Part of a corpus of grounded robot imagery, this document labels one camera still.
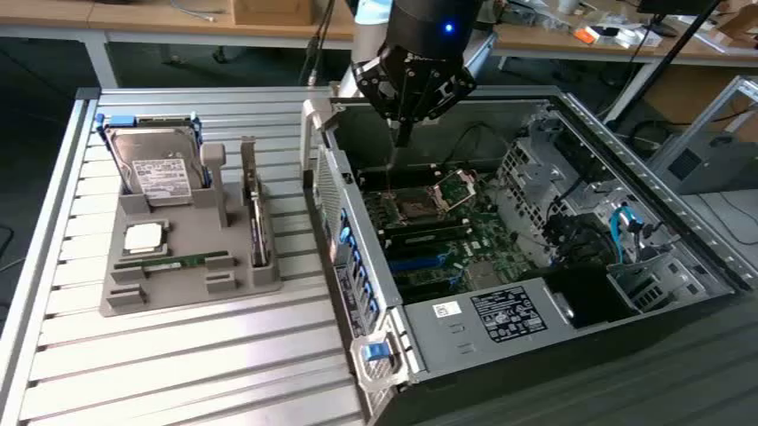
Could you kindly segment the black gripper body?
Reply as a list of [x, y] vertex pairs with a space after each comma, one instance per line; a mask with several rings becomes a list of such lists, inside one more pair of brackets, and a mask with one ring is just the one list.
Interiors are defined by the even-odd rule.
[[393, 1], [379, 60], [403, 90], [409, 113], [415, 93], [431, 69], [455, 71], [479, 14], [476, 1]]

